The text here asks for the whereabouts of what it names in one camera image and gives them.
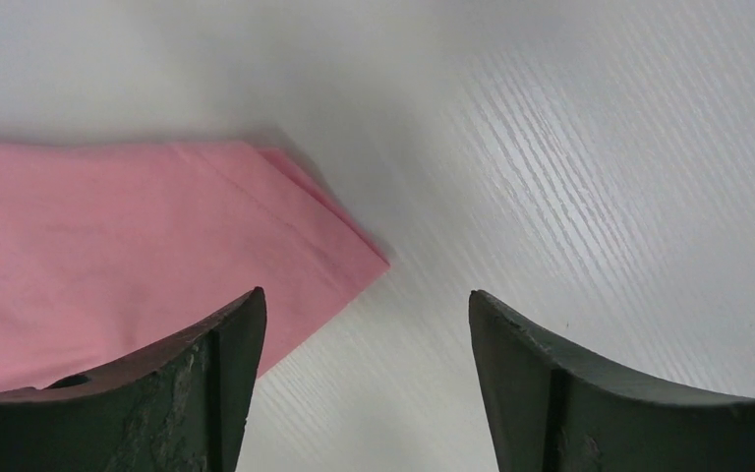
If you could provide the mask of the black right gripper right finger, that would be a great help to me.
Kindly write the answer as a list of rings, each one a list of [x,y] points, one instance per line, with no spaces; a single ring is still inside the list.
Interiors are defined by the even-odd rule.
[[[755,471],[755,399],[659,379],[469,298],[502,471]]]

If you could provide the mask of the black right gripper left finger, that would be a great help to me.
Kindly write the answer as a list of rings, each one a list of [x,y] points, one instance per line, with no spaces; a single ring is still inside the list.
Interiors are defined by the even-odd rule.
[[[0,392],[0,471],[234,470],[266,320],[255,288],[117,360]]]

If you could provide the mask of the pink t-shirt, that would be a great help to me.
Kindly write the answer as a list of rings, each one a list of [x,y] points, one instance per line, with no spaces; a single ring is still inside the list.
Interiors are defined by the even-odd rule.
[[[257,287],[268,370],[388,267],[277,148],[0,144],[0,391],[110,362]]]

